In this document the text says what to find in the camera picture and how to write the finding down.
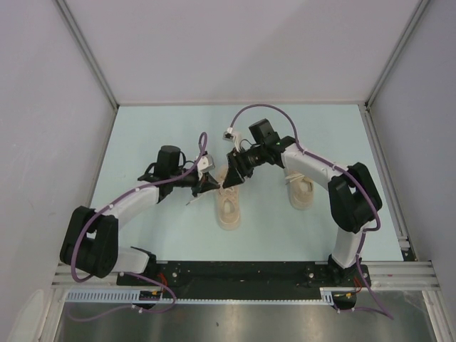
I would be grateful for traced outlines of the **white shoelace of sneaker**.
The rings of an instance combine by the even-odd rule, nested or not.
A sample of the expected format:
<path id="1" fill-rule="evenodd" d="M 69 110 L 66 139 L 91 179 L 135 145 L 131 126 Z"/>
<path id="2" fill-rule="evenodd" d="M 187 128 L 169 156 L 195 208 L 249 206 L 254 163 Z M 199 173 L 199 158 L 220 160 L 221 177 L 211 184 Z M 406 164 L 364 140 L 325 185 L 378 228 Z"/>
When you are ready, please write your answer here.
<path id="1" fill-rule="evenodd" d="M 220 188 L 218 190 L 210 190 L 208 192 L 205 192 L 201 195 L 197 195 L 194 199 L 191 199 L 187 205 L 193 203 L 193 202 L 196 202 L 197 200 L 200 200 L 202 199 L 204 196 L 206 195 L 209 195 L 209 194 L 214 194 L 218 197 L 226 197 L 226 198 L 229 198 L 229 197 L 234 197 L 234 196 L 237 196 L 237 189 L 235 189 L 234 187 L 229 187 L 229 188 L 226 188 L 226 189 L 223 189 L 223 188 Z"/>

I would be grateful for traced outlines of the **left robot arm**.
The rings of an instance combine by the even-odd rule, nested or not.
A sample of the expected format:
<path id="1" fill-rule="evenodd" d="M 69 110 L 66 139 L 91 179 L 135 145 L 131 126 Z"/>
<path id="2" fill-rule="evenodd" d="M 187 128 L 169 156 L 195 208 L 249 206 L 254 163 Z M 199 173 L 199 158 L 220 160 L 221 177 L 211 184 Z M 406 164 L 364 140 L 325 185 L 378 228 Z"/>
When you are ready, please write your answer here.
<path id="1" fill-rule="evenodd" d="M 201 150 L 190 167 L 178 147 L 164 145 L 157 159 L 139 176 L 134 188 L 99 208 L 77 207 L 68 224 L 60 260 L 78 283 L 102 279 L 112 272 L 132 273 L 141 284 L 156 280 L 153 254 L 139 247 L 121 247 L 120 230 L 145 210 L 161 203 L 176 188 L 189 188 L 193 197 L 219 189 L 211 175 L 212 156 Z"/>

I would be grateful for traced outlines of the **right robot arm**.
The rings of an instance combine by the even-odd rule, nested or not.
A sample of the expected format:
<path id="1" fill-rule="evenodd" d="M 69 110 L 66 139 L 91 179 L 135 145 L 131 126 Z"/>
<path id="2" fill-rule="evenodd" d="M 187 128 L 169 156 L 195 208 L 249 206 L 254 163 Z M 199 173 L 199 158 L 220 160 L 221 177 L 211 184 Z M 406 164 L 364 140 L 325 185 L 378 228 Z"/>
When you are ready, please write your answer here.
<path id="1" fill-rule="evenodd" d="M 338 227 L 335 247 L 328 258 L 329 279 L 345 286 L 354 277 L 354 267 L 361 260 L 363 233 L 367 223 L 379 222 L 383 203 L 368 168 L 357 162 L 338 166 L 304 149 L 296 137 L 280 138 L 267 119 L 249 127 L 255 143 L 241 147 L 240 134 L 230 127 L 223 134 L 234 143 L 227 154 L 227 173 L 223 188 L 241 185 L 253 175 L 254 168 L 265 163 L 296 171 L 322 186 L 327 192 L 331 216 Z"/>

